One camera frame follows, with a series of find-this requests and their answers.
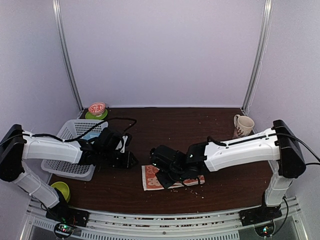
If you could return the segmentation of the beige bunny print towel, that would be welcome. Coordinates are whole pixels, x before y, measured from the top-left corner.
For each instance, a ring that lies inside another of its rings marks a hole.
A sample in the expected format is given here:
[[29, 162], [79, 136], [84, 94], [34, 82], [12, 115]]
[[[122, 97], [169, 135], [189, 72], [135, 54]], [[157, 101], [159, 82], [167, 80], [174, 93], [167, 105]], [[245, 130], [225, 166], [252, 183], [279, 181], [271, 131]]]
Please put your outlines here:
[[[144, 191], [158, 191], [164, 190], [165, 188], [160, 184], [156, 177], [156, 173], [159, 171], [153, 165], [142, 165], [141, 166], [141, 176], [142, 176], [142, 187]], [[205, 177], [200, 175], [199, 177], [200, 185], [205, 183]], [[187, 179], [183, 182], [187, 187], [198, 185], [197, 179]], [[182, 188], [184, 185], [180, 182], [176, 182], [169, 189]]]

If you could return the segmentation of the white plastic basket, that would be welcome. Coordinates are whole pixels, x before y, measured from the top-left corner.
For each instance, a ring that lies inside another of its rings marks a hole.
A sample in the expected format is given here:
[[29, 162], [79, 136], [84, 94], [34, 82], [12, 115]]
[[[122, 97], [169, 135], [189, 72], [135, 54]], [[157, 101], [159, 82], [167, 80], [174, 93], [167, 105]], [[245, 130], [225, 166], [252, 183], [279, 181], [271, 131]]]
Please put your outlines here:
[[[74, 139], [83, 133], [86, 133], [91, 127], [100, 121], [95, 119], [71, 119], [64, 123], [57, 137], [62, 140]], [[95, 166], [80, 165], [79, 161], [82, 156], [80, 145], [77, 141], [58, 142], [61, 149], [56, 153], [57, 158], [44, 159], [41, 163], [43, 171], [55, 174], [60, 177], [75, 179], [80, 181], [90, 181], [93, 177]]]

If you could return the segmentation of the blue polka dot towel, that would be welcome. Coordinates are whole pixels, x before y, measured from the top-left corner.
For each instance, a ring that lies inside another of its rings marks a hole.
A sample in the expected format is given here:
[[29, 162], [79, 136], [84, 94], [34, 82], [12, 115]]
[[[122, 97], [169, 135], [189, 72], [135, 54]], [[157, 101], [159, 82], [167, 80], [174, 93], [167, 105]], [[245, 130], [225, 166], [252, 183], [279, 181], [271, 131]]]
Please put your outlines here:
[[89, 141], [89, 140], [91, 140], [91, 139], [93, 139], [93, 138], [97, 138], [99, 135], [100, 135], [100, 134], [97, 133], [97, 132], [89, 132], [89, 133], [87, 133], [86, 135], [84, 135], [84, 136], [82, 137], [82, 139]]

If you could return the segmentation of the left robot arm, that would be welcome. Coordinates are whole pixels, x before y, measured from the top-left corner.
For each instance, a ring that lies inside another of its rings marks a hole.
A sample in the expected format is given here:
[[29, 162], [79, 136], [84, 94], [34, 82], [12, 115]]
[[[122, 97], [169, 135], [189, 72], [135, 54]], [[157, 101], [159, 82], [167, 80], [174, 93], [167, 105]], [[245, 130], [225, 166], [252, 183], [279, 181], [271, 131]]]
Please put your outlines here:
[[112, 168], [130, 169], [138, 164], [127, 150], [132, 136], [104, 127], [98, 136], [85, 136], [102, 125], [90, 127], [79, 136], [62, 139], [48, 133], [33, 134], [14, 124], [0, 142], [0, 179], [12, 182], [37, 198], [61, 222], [72, 218], [72, 211], [61, 191], [40, 179], [24, 162], [28, 159], [52, 160], [80, 166], [107, 163]]

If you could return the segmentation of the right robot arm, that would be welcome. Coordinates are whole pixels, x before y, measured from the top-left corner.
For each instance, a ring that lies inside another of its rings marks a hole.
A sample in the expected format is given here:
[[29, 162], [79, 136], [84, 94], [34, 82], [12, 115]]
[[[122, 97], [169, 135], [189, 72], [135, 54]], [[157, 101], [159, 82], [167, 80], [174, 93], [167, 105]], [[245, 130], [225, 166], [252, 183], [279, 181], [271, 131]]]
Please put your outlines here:
[[263, 161], [274, 163], [263, 205], [256, 210], [258, 219], [266, 221], [276, 212], [293, 180], [306, 171], [299, 141], [283, 120], [242, 138], [217, 141], [208, 136], [205, 142], [190, 145], [186, 153], [166, 145], [150, 150], [150, 162], [158, 168], [156, 177], [165, 189], [206, 173]]

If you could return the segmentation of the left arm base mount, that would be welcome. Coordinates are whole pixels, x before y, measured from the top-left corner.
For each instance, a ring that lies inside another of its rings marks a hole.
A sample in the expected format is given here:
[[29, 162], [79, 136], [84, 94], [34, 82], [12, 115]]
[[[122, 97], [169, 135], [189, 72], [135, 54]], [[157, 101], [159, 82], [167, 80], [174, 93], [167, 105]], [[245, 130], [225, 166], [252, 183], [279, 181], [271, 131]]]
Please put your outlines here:
[[45, 217], [57, 222], [65, 223], [76, 227], [86, 227], [90, 213], [85, 210], [74, 208], [49, 209]]

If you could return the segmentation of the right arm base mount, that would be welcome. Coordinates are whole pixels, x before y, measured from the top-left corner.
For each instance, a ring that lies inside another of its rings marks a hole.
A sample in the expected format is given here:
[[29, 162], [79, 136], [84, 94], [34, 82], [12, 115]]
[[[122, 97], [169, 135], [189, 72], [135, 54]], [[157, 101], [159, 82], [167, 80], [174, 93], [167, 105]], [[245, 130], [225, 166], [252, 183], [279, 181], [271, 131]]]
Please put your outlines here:
[[239, 212], [239, 218], [242, 226], [255, 225], [282, 216], [282, 212], [279, 207], [255, 207]]

